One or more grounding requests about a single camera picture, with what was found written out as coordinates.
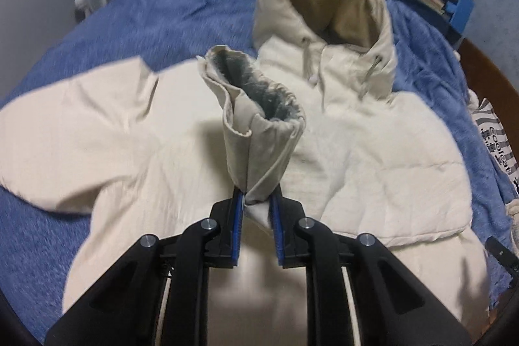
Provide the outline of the cream hooded padded jacket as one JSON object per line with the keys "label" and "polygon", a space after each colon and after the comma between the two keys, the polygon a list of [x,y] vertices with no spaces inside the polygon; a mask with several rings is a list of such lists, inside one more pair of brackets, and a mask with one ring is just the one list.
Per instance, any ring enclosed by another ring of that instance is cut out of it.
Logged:
{"label": "cream hooded padded jacket", "polygon": [[234,187],[249,224],[209,297],[212,345],[306,341],[305,274],[275,262],[275,186],[335,233],[373,233],[465,327],[488,321],[472,189],[447,125],[393,88],[385,0],[257,0],[258,55],[214,46],[155,72],[108,63],[1,110],[1,183],[51,212],[91,215],[63,309],[143,234],[181,233]]}

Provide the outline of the striped printed cloth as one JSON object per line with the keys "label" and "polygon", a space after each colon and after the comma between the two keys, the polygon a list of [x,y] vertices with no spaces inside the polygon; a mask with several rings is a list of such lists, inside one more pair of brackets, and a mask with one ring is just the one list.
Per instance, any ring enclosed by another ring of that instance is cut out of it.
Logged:
{"label": "striped printed cloth", "polygon": [[486,98],[479,100],[475,92],[470,91],[469,111],[472,120],[499,168],[508,176],[518,191],[518,161],[513,153],[508,136],[492,104]]}

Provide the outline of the white fluffy blanket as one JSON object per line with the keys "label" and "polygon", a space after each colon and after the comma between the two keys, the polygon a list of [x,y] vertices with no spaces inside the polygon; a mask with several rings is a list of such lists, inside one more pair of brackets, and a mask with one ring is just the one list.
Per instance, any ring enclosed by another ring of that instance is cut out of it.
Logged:
{"label": "white fluffy blanket", "polygon": [[506,205],[506,212],[509,218],[512,219],[511,224],[511,242],[514,253],[518,255],[519,251],[519,199],[516,198]]}

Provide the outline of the brown wooden bed frame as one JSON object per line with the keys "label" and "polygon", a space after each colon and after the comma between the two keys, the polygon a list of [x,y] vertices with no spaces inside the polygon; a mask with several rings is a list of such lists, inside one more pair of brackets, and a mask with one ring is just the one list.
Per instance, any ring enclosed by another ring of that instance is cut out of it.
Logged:
{"label": "brown wooden bed frame", "polygon": [[458,52],[468,86],[487,98],[503,122],[509,140],[518,138],[518,91],[471,40],[463,39]]}

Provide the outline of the blue fleece bed blanket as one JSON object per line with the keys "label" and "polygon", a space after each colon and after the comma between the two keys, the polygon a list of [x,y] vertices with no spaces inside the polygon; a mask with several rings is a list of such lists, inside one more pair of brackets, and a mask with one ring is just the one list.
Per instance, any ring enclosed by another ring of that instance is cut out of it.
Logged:
{"label": "blue fleece bed blanket", "polygon": [[[468,162],[478,238],[510,244],[505,204],[514,187],[500,173],[480,135],[462,114],[468,81],[447,56],[448,42],[411,0],[386,0],[398,54],[395,87],[414,92],[453,133]],[[51,47],[11,91],[33,89],[100,64],[141,56],[158,71],[212,45],[252,51],[255,0],[113,0]],[[57,321],[65,278],[89,231],[85,216],[42,212],[8,191],[1,194],[1,288],[26,329],[38,340]]]}

